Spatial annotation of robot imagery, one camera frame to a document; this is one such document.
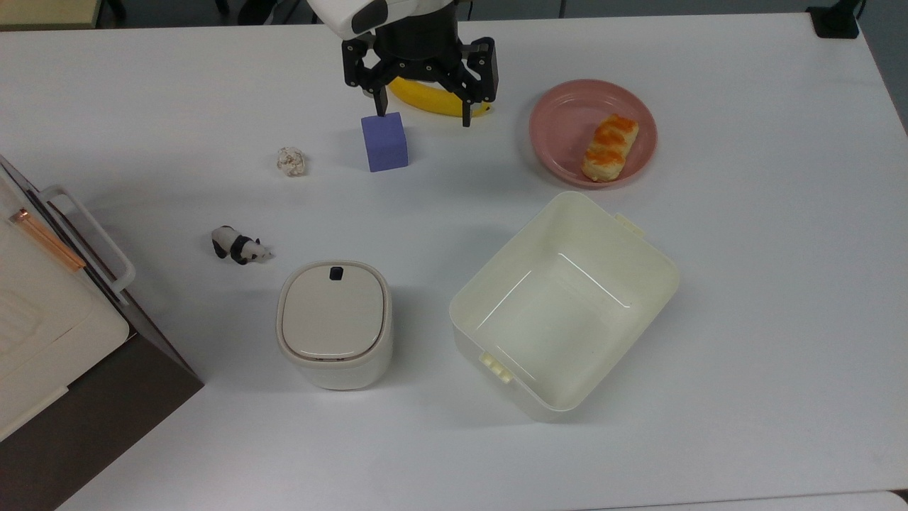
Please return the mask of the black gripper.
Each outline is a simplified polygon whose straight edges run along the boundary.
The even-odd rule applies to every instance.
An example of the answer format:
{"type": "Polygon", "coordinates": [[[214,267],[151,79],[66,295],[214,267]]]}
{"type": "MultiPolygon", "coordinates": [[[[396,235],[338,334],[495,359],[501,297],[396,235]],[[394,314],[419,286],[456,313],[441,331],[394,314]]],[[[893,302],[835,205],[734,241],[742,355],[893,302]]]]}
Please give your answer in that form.
{"type": "Polygon", "coordinates": [[[461,42],[456,12],[456,6],[444,6],[377,27],[375,35],[343,41],[345,84],[372,98],[376,116],[384,117],[393,78],[438,83],[460,100],[463,126],[470,126],[473,108],[497,97],[496,42],[493,38],[461,42]],[[370,50],[379,58],[374,67],[365,64],[370,50]]]}

